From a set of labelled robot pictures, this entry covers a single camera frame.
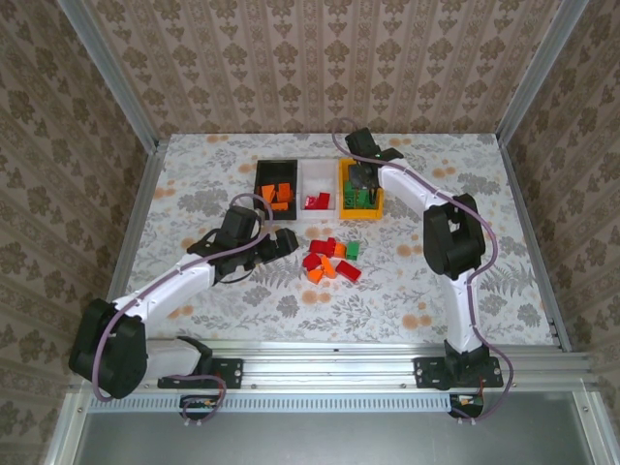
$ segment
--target patterned table surface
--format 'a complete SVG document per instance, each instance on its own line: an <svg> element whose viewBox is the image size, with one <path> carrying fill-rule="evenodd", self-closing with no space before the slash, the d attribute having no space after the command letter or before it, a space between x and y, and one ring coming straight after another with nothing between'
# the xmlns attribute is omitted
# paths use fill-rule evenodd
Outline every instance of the patterned table surface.
<svg viewBox="0 0 620 465"><path fill-rule="evenodd" d="M501 247L480 277L481 328L502 344L552 344L500 151L492 135L378 135L441 189L472 194ZM251 192L256 162L273 158L336 158L330 135L175 135L150 205L133 266L134 290L174 264L185 248L221 225L229 200ZM422 251L420 218L387 194L375 222L278 222L293 229L299 249L259 266L245 281L218 285L189 299L151 337L202 339L441 343L444 299ZM358 240L357 284L343 277L319 286L302 273L311 239ZM487 255L490 242L487 241Z"/></svg>

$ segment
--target orange block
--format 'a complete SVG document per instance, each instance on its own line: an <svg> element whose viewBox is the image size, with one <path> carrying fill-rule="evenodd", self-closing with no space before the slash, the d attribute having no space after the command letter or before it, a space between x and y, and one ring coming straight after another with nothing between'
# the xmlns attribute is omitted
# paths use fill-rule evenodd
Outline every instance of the orange block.
<svg viewBox="0 0 620 465"><path fill-rule="evenodd" d="M331 266L331 263L329 262L329 258L325 255L321 257L321 266L323 267L323 272L325 276L327 276L329 279L336 278L336 270L333 269L333 266Z"/></svg>
<svg viewBox="0 0 620 465"><path fill-rule="evenodd" d="M272 203L271 208L273 208L273 211L284 211L289 209L289 205L286 202Z"/></svg>
<svg viewBox="0 0 620 465"><path fill-rule="evenodd" d="M263 198L269 203L273 202L273 198L275 197L275 186L273 184L269 184L268 186L261 187L261 193Z"/></svg>
<svg viewBox="0 0 620 465"><path fill-rule="evenodd" d="M278 184L278 201L290 202L293 199L291 195L291 184L288 182L281 182Z"/></svg>
<svg viewBox="0 0 620 465"><path fill-rule="evenodd" d="M340 242L336 243L336 248L333 252L333 256L337 259L344 259L347 255L347 246L345 244L341 244Z"/></svg>
<svg viewBox="0 0 620 465"><path fill-rule="evenodd" d="M313 269L312 271L308 271L308 281L314 284L319 284L323 278L323 270L320 268Z"/></svg>

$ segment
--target green toy piece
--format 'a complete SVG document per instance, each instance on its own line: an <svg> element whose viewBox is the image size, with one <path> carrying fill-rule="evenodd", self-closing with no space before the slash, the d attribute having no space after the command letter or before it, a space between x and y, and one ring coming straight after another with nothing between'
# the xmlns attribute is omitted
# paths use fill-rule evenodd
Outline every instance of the green toy piece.
<svg viewBox="0 0 620 465"><path fill-rule="evenodd" d="M366 189L361 189L357 191L356 207L366 208L367 204L368 204L368 191Z"/></svg>
<svg viewBox="0 0 620 465"><path fill-rule="evenodd" d="M345 182L345 208L353 209L356 207L356 191L351 184L351 181Z"/></svg>
<svg viewBox="0 0 620 465"><path fill-rule="evenodd" d="M347 253L345 255L347 260L357 260L359 255L359 242L353 241L347 244Z"/></svg>

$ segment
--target green block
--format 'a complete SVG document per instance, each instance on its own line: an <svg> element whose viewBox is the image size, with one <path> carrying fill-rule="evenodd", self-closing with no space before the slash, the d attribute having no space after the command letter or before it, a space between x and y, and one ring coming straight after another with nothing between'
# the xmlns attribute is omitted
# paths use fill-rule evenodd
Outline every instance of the green block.
<svg viewBox="0 0 620 465"><path fill-rule="evenodd" d="M368 191L365 189L357 191L356 207L366 208L367 204L368 204Z"/></svg>
<svg viewBox="0 0 620 465"><path fill-rule="evenodd" d="M347 260L357 260L357 255L359 255L359 242L353 241L347 244Z"/></svg>
<svg viewBox="0 0 620 465"><path fill-rule="evenodd" d="M345 208L355 208L356 207L356 195L352 192L345 191Z"/></svg>

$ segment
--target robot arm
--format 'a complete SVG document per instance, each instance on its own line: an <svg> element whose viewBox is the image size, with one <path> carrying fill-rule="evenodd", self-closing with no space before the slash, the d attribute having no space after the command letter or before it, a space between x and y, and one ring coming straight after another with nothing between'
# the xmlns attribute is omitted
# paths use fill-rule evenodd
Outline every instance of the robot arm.
<svg viewBox="0 0 620 465"><path fill-rule="evenodd" d="M268 264L297 248L295 233L286 228L276 232L275 240L267 235L247 248L257 240L252 236L257 224L260 219L254 210L232 206L221 228L190 246L187 254L161 276L113 302L93 300L79 324L69 367L89 381L97 367L99 386L115 398L130 394L144 378L187 375L197 369L200 374L209 374L211 351L206 346L189 338L147 340L148 330L188 298L215 286L239 266L250 271L257 264ZM217 258L227 251L226 257ZM117 319L117 323L97 361L97 347L112 319Z"/></svg>
<svg viewBox="0 0 620 465"><path fill-rule="evenodd" d="M407 162L403 159L397 159L392 162L403 168L412 170L412 168L409 167ZM420 218L424 219L424 256L426 257L431 269L433 269L436 273L441 274L440 281L446 302L446 312L448 315L447 341L450 346L460 354L472 352L481 346L481 341L478 337L476 337L476 334L474 334L472 330L472 321L467 302L467 280L474 272L474 266L480 266L480 256L484 252L484 241L472 241L473 247L471 247L471 252L472 257L474 258L473 263L471 263L472 267L463 270L462 272L453 274L450 273L448 268L455 267L456 263L450 263L447 266L443 266L442 258L439 257L442 246L450 247L450 244L449 241L444 244L440 243L441 236L438 235L436 229L440 229L442 226L448 228L450 227L450 218L447 213L453 212L454 208L450 205L448 205L448 208L444 208L446 205L445 201L442 201L438 197L434 196L432 192L428 191L427 188L407 176L403 170L399 170L395 167L380 167L378 169L378 178L379 186L381 186L386 192L394 194L398 199L402 200L405 204L407 204L407 206L412 208ZM476 204L473 199L470 200L470 203L471 202L475 207ZM450 239L453 235L464 234L464 232L465 228L462 230L455 230L454 233L449 230L443 231L444 236L448 237L449 235ZM476 318L478 319L476 282L477 280L475 279L473 284L475 304L474 311Z"/></svg>
<svg viewBox="0 0 620 465"><path fill-rule="evenodd" d="M347 153L334 134L332 138ZM349 167L349 180L355 188L369 189L372 202L381 187L422 218L424 257L440 275L448 315L446 356L415 361L418 387L475 387L480 379L488 386L501 386L501 373L494 375L497 358L489 355L489 347L474 328L474 321L479 320L477 280L470 280L485 250L481 223L470 214L478 213L476 202L468 194L451 197L441 192L409 167L396 149L381 150L368 128L352 132L345 141L356 159Z"/></svg>

